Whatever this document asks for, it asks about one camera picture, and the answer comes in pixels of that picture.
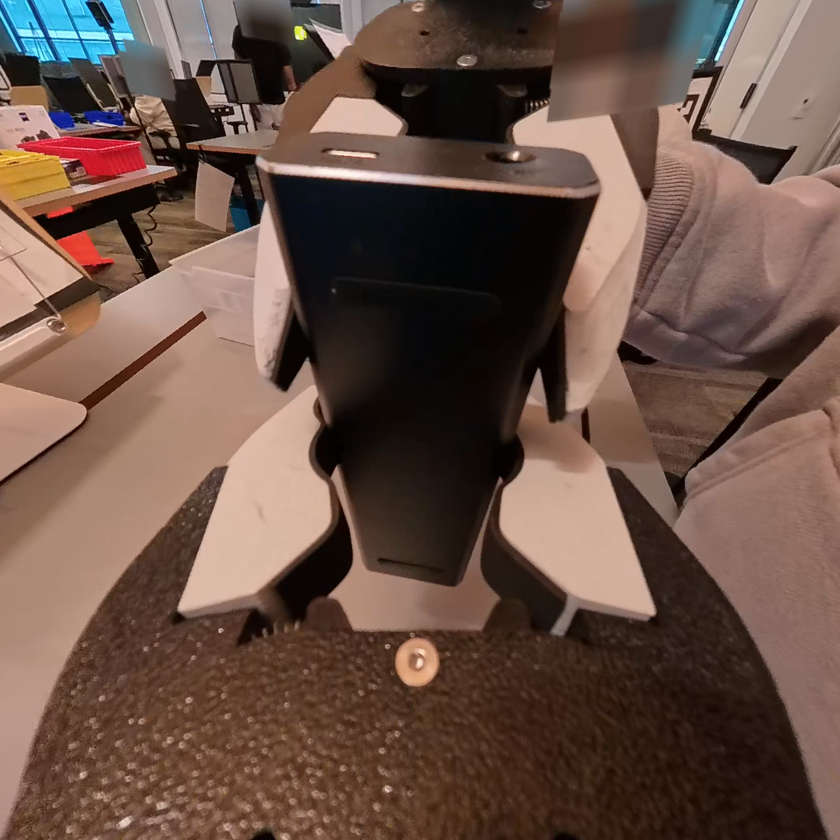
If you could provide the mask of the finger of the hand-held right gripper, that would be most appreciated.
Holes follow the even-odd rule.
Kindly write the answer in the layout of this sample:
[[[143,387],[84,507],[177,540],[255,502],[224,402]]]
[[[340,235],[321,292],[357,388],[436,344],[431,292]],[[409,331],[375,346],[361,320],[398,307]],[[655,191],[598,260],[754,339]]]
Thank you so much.
[[[542,108],[516,122],[515,144],[583,154],[601,193],[563,295],[563,415],[591,402],[616,357],[644,249],[648,109],[549,121]]]
[[[406,122],[394,111],[370,98],[333,98],[323,112],[305,128],[291,114],[280,126],[278,142],[285,143],[310,133],[350,133],[396,137],[407,132]],[[280,351],[280,341],[291,306],[287,268],[281,254],[270,190],[259,225],[254,292],[254,336],[257,370],[271,380]]]

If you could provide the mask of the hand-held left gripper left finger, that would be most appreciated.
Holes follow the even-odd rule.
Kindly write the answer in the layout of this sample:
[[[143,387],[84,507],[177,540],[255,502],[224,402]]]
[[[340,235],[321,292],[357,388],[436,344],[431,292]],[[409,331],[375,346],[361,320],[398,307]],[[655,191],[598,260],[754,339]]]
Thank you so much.
[[[289,401],[229,460],[177,606],[185,618],[257,610],[303,618],[349,575],[353,546],[317,389]]]

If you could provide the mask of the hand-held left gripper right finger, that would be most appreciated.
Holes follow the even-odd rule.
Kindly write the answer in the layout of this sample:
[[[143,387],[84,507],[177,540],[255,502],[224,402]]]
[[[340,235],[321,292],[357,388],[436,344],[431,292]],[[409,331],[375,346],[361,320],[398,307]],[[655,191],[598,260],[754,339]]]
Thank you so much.
[[[582,611],[651,620],[655,602],[601,457],[546,416],[522,416],[516,443],[518,471],[491,504],[480,553],[491,590],[558,636]]]

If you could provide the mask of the white plastic bin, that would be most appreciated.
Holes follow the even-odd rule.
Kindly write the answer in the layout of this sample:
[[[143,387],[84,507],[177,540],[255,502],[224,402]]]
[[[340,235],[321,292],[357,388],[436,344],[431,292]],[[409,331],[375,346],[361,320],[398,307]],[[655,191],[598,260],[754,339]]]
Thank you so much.
[[[253,226],[171,261],[216,335],[250,347],[258,238]]]

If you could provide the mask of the matte black usb hub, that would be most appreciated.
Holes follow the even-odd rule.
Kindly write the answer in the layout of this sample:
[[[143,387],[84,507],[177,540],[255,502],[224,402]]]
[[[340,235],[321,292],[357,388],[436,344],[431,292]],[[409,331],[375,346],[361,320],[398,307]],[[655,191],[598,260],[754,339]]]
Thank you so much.
[[[350,133],[258,159],[303,361],[364,564],[463,578],[538,369],[565,415],[563,297],[601,184],[580,152]]]

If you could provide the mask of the person's right forearm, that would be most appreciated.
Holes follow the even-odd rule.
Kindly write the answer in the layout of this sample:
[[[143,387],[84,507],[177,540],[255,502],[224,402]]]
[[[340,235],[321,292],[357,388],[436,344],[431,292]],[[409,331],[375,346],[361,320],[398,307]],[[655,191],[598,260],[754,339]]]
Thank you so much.
[[[838,379],[839,168],[761,184],[659,112],[624,341],[658,361]]]

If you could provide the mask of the white paper sheet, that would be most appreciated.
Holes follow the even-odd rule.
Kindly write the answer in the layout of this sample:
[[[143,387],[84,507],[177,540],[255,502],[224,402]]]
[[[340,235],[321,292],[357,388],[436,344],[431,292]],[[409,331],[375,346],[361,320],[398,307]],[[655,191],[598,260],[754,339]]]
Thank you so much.
[[[194,192],[194,219],[198,224],[224,233],[228,227],[229,204],[235,178],[199,161]]]

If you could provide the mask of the wooden desk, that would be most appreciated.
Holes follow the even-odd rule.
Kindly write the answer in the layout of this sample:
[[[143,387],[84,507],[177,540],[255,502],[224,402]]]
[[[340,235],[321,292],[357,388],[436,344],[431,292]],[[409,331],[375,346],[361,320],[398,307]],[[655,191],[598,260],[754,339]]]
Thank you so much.
[[[199,140],[186,144],[186,148],[196,152],[203,160],[208,154],[220,156],[231,170],[245,204],[245,210],[251,225],[259,224],[259,208],[254,187],[251,182],[251,169],[256,158],[262,155],[276,141],[278,132],[262,129],[234,135],[225,135],[208,140]]]
[[[148,165],[94,183],[79,183],[28,197],[20,206],[54,239],[117,224],[143,278],[149,279],[160,268],[134,215],[154,209],[158,204],[156,186],[175,177],[177,171],[173,167]]]

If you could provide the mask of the orange traffic cone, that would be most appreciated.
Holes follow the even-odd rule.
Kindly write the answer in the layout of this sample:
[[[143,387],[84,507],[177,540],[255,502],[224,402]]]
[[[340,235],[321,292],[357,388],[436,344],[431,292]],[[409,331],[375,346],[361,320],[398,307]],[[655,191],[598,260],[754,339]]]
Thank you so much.
[[[87,272],[99,272],[114,265],[113,258],[100,254],[88,233],[59,238],[56,244]]]

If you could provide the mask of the red plastic bin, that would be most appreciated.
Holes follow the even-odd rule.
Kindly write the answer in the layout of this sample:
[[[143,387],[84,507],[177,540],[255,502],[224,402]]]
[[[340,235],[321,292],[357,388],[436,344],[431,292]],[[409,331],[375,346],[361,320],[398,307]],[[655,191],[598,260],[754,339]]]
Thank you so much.
[[[147,166],[141,142],[133,140],[63,136],[23,142],[18,148],[62,159],[79,160],[90,176],[118,176],[143,170]]]

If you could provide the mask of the wooden instruction sign board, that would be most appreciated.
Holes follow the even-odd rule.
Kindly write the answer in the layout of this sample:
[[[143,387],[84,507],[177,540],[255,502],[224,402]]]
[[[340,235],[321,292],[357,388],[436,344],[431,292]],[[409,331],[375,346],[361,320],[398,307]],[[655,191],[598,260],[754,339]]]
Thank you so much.
[[[101,309],[89,274],[2,193],[2,382],[90,330]]]

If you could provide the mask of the white sign base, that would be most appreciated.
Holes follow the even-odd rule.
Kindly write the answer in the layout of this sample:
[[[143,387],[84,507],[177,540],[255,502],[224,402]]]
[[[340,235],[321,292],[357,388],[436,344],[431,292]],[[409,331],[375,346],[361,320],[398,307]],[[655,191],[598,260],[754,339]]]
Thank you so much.
[[[1,481],[74,433],[87,417],[77,402],[1,384]]]

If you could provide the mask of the yellow plastic bin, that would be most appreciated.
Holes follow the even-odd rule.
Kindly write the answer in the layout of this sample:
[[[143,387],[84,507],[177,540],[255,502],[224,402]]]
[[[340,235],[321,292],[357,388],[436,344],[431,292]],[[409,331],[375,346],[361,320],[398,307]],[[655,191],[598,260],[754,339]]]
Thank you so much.
[[[64,165],[54,155],[1,150],[1,189],[15,201],[70,188]]]

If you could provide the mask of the white printed box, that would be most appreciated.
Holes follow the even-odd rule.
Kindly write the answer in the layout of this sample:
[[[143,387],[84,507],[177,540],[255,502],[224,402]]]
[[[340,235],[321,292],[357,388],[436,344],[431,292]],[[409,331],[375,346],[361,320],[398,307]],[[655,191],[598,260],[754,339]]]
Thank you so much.
[[[55,140],[60,133],[42,106],[1,107],[1,149],[15,150],[21,144]]]

